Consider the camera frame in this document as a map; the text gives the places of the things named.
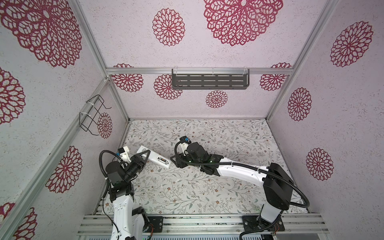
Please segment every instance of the floral tablecloth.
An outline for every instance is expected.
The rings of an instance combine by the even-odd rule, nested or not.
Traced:
[[[136,120],[131,123],[126,145],[130,154],[140,145],[169,158],[182,136],[198,142],[208,153],[235,161],[268,166],[278,163],[290,175],[265,120]],[[266,202],[262,188],[235,178],[217,177],[198,167],[169,169],[148,162],[134,180],[135,201],[148,214],[254,214]],[[294,192],[292,201],[301,201]],[[107,214],[113,210],[109,199]],[[291,206],[286,212],[303,213]]]

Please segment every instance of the white rectangular device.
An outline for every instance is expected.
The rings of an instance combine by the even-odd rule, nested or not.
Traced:
[[[141,153],[141,152],[144,152],[145,150],[150,150],[151,151],[149,153],[149,157],[148,157],[148,159],[150,161],[152,161],[154,164],[160,165],[160,166],[162,166],[164,168],[167,168],[167,169],[169,168],[170,160],[168,158],[161,156],[160,154],[152,151],[149,148],[144,147],[143,145],[141,145],[139,147],[139,150],[136,153]]]

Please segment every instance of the wire rack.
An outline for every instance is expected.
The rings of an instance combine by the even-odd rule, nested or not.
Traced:
[[[98,108],[96,108],[95,105],[97,105],[98,102],[100,102],[101,105],[100,105]],[[94,122],[96,125],[98,125],[97,122],[96,122],[94,119],[95,119],[95,117],[96,117],[98,114],[101,116],[101,113],[100,113],[100,109],[101,109],[101,107],[104,107],[105,109],[111,109],[112,107],[107,108],[107,107],[104,105],[104,99],[103,99],[103,97],[100,96],[99,94],[98,94],[98,95],[95,95],[95,96],[93,96],[93,97],[91,97],[88,101],[86,101],[86,103],[91,104],[91,105],[92,105],[92,108],[91,108],[87,113],[85,113],[85,112],[80,112],[80,113],[79,113],[79,126],[80,126],[84,131],[86,131],[86,132],[90,132],[90,133],[91,133],[92,135],[94,135],[94,136],[98,136],[99,134],[93,134],[89,128],[90,128],[90,126],[91,126],[91,124],[92,124],[93,122]],[[94,115],[93,117],[89,114],[90,111],[91,111],[92,109],[95,109],[95,110],[96,110],[96,113],[95,113],[95,115]],[[86,119],[88,119],[88,118],[91,119],[91,122],[89,123],[88,126],[86,126],[86,125],[84,125],[84,122],[85,122]]]

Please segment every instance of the large red flower pattern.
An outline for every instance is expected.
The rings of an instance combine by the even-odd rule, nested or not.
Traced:
[[[25,95],[19,81],[0,68],[0,125],[18,118],[25,106]]]
[[[272,65],[273,68],[290,68],[289,63],[278,63]],[[284,74],[264,74],[260,79],[260,86],[268,91],[279,89],[287,75]]]
[[[158,76],[153,87],[157,95],[168,100],[178,98],[183,92],[183,90],[175,90],[172,88],[172,76],[169,74]]]
[[[184,37],[184,22],[175,10],[164,8],[158,11],[152,24],[153,33],[165,46],[174,46]]]
[[[324,149],[314,148],[307,155],[307,168],[318,180],[327,180],[333,174],[333,161]]]
[[[205,102],[211,108],[220,108],[227,103],[227,100],[228,96],[225,92],[214,90],[207,95]]]
[[[208,29],[221,43],[244,45],[265,33],[283,0],[204,0]]]
[[[311,95],[307,89],[298,88],[294,90],[288,101],[289,116],[295,121],[303,120],[309,114],[311,104]]]
[[[115,68],[133,68],[129,64],[117,64]],[[127,92],[136,92],[143,87],[143,78],[141,74],[116,74],[111,76],[113,82]]]
[[[331,49],[331,61],[338,67],[351,65],[361,58],[372,41],[372,26],[368,22],[356,22],[336,38]]]
[[[108,138],[112,133],[112,120],[108,113],[102,113],[97,121],[97,130],[102,138]]]
[[[15,203],[7,202],[6,204],[0,206],[0,224],[3,222],[14,205]]]
[[[81,33],[66,0],[0,0],[0,16],[38,60],[66,68],[80,57]]]
[[[50,192],[68,191],[79,179],[83,167],[82,161],[79,150],[70,146],[45,186]]]
[[[28,211],[28,215],[24,217],[21,225],[17,228],[15,234],[13,235],[13,240],[31,240],[35,235],[35,230],[37,226],[37,214],[35,213],[35,208],[31,207]]]

